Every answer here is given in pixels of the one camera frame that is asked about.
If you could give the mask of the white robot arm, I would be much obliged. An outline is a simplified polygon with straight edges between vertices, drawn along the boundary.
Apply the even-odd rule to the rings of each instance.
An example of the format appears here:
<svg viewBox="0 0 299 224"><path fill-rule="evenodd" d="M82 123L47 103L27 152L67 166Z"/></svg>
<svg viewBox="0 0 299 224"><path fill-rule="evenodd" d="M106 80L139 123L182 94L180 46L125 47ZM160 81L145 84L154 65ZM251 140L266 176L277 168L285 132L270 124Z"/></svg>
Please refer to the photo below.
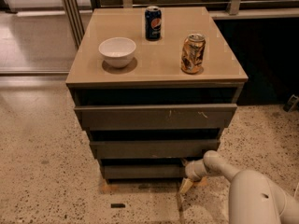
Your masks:
<svg viewBox="0 0 299 224"><path fill-rule="evenodd" d="M229 224L299 224L299 202L266 175L241 170L217 151L198 161L185 162L179 192L185 194L204 176L224 176L230 182Z"/></svg>

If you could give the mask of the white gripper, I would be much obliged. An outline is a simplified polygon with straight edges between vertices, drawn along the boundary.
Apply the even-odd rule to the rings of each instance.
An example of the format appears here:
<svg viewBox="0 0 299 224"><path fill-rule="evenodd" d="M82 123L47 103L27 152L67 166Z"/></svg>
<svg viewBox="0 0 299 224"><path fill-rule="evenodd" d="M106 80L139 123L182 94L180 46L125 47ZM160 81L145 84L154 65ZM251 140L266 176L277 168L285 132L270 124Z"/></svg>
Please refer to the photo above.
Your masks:
<svg viewBox="0 0 299 224"><path fill-rule="evenodd" d="M193 186L193 181L200 181L204 176L207 176L207 169L204 160L188 161L184 158L180 159L185 167L185 173L188 178L183 178L179 187L180 194L186 194Z"/></svg>

